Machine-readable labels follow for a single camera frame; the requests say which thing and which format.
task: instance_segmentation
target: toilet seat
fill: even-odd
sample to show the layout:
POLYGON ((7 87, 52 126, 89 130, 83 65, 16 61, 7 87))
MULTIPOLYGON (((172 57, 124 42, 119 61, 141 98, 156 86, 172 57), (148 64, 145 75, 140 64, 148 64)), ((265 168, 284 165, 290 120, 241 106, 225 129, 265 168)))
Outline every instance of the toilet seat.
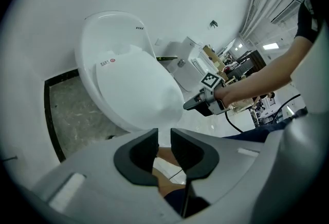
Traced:
POLYGON ((179 86, 145 51, 113 55, 98 62, 96 77, 105 102, 133 126, 170 127, 182 116, 182 108, 177 108, 184 102, 179 86))

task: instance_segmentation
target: black cable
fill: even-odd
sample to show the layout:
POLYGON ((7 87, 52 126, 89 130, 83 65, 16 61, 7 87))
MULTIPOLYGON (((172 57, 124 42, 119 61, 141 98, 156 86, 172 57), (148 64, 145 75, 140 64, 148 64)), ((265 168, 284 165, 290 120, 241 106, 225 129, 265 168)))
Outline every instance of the black cable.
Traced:
POLYGON ((278 116, 278 113, 279 113, 279 111, 282 109, 282 107, 285 106, 288 102, 292 101, 294 98, 297 98, 298 96, 300 96, 300 94, 299 94, 299 95, 295 95, 294 97, 291 97, 288 101, 286 101, 284 104, 281 105, 281 107, 280 107, 279 110, 277 111, 276 115, 274 116, 274 119, 273 119, 273 121, 272 121, 271 124, 274 123, 274 121, 275 121, 276 117, 278 116))
POLYGON ((229 122, 230 125, 232 125, 236 130, 238 130, 240 133, 243 133, 243 131, 241 131, 239 128, 237 128, 234 124, 231 123, 231 121, 228 119, 227 117, 227 112, 225 112, 225 117, 226 120, 229 122))
POLYGON ((182 171, 182 169, 181 170, 179 170, 175 175, 173 175, 171 178, 169 178, 169 180, 170 179, 172 179, 174 176, 177 176, 178 175, 178 173, 180 173, 182 171))

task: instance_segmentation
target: toilet lid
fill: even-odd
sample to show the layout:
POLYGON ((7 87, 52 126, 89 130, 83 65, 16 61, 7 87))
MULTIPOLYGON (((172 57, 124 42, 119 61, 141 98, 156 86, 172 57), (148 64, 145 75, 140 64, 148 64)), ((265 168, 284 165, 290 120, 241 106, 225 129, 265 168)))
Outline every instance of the toilet lid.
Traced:
POLYGON ((167 70, 145 51, 114 55, 96 64, 100 92, 109 107, 142 129, 176 124, 183 112, 181 90, 167 70))

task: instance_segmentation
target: jeans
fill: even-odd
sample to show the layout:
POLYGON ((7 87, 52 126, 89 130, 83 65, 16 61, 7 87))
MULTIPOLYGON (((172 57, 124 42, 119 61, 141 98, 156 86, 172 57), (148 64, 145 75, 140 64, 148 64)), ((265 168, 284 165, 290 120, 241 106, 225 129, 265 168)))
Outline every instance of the jeans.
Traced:
POLYGON ((263 126, 256 127, 253 130, 245 131, 239 135, 228 136, 224 138, 264 143, 269 133, 277 130, 283 130, 294 118, 301 117, 306 114, 307 109, 305 107, 303 109, 298 110, 292 117, 284 119, 280 123, 266 124, 263 126))

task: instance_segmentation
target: marble floor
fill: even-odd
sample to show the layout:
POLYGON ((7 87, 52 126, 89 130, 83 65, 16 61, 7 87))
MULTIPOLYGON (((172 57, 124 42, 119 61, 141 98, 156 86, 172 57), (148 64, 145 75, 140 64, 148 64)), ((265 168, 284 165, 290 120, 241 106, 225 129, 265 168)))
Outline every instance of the marble floor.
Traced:
MULTIPOLYGON (((185 91, 181 88, 184 100, 193 97, 199 88, 194 91, 185 91)), ((107 139, 110 135, 123 136, 125 130, 110 121, 93 103, 85 90, 79 77, 75 77, 50 88, 50 106, 52 120, 58 141, 66 157, 77 150, 107 139)), ((230 121, 241 130, 253 129, 253 123, 246 123, 248 116, 234 115, 228 112, 230 121)), ((226 120, 225 115, 204 117, 196 110, 184 110, 183 116, 176 124, 176 128, 192 130, 202 134, 216 137, 224 137, 238 134, 226 120)), ((170 129, 159 131, 159 145, 169 147, 170 129)), ((170 178, 180 171, 181 168, 156 158, 154 167, 170 178)), ((174 183, 185 183, 185 174, 180 172, 171 179, 174 183)))

